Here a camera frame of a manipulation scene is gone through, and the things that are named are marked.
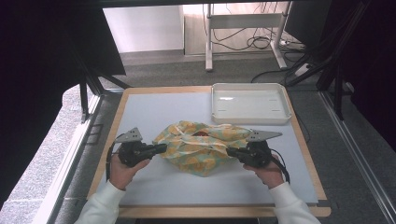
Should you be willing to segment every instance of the white stand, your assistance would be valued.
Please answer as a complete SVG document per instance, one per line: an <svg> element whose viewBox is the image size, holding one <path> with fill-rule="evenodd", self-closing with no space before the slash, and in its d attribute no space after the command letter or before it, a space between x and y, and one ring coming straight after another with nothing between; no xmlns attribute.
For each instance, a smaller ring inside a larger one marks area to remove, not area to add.
<svg viewBox="0 0 396 224"><path fill-rule="evenodd" d="M206 71L213 70L212 29L277 27L276 39L271 41L271 48L276 56L280 69L287 68L285 60L279 51L279 41L285 28L291 2L288 2L282 13L244 14L244 15L212 15L211 4L207 5L207 39L206 39Z"/></svg>

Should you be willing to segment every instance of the gray floor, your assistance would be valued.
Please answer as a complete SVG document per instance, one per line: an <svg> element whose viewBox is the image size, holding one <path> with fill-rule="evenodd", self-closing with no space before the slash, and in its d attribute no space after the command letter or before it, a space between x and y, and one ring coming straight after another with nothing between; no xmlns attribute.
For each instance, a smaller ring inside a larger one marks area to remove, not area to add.
<svg viewBox="0 0 396 224"><path fill-rule="evenodd" d="M134 87L247 83L260 72L277 69L271 53L216 56L213 73L205 71L203 57L185 57L176 51L121 56L127 76L119 78ZM315 90L317 78L318 76L313 76L296 87L288 88L288 92L332 208L332 214L321 218L320 221L388 223ZM257 79L260 82L281 80L282 74L269 74ZM106 88L117 88L104 79L103 83ZM83 148L78 153L73 172L66 181L51 223L73 223L77 219L86 202L86 195L104 150L106 136L120 97L119 92L106 91L104 94L99 113L94 119ZM395 152L350 103L348 96L344 97L343 103L345 122L349 130L378 180L395 203ZM56 173L57 164L63 159L63 153L79 119L78 87L75 87L64 95L62 112L37 152L37 158L32 161L25 176L6 202L0 213L0 223L29 223L32 220ZM120 218L117 223L132 221ZM261 223L273 222L271 218L261 218Z"/></svg>

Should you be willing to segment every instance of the white wall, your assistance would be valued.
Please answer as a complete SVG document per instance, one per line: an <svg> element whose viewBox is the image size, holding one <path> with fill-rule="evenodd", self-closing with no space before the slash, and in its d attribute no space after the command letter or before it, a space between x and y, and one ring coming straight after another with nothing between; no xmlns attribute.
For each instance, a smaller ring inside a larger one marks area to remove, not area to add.
<svg viewBox="0 0 396 224"><path fill-rule="evenodd" d="M183 49L182 6L104 8L119 53Z"/></svg>

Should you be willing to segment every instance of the hand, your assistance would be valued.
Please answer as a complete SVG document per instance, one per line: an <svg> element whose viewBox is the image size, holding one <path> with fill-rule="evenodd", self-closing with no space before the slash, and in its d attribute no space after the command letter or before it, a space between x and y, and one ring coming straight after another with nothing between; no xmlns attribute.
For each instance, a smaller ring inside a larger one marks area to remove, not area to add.
<svg viewBox="0 0 396 224"><path fill-rule="evenodd" d="M269 189L273 189L285 182L283 180L282 171L272 161L265 167L254 168L244 164L244 168L254 171L256 176L258 176L259 179L262 180L262 183L268 186Z"/></svg>
<svg viewBox="0 0 396 224"><path fill-rule="evenodd" d="M122 164L119 154L114 154L111 158L110 183L120 190L125 190L126 186L131 183L132 178L140 169L149 164L149 160L141 161L134 167Z"/></svg>

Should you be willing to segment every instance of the black curtain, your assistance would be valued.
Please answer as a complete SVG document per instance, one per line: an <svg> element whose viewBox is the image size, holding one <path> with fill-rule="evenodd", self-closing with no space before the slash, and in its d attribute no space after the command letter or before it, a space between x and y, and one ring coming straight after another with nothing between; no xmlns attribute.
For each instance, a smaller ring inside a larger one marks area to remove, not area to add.
<svg viewBox="0 0 396 224"><path fill-rule="evenodd" d="M396 151L395 10L392 0L371 1L340 65L355 89L352 102Z"/></svg>
<svg viewBox="0 0 396 224"><path fill-rule="evenodd" d="M0 7L0 205L55 121L64 92L86 75L78 60L107 75L125 74L101 8L53 4Z"/></svg>

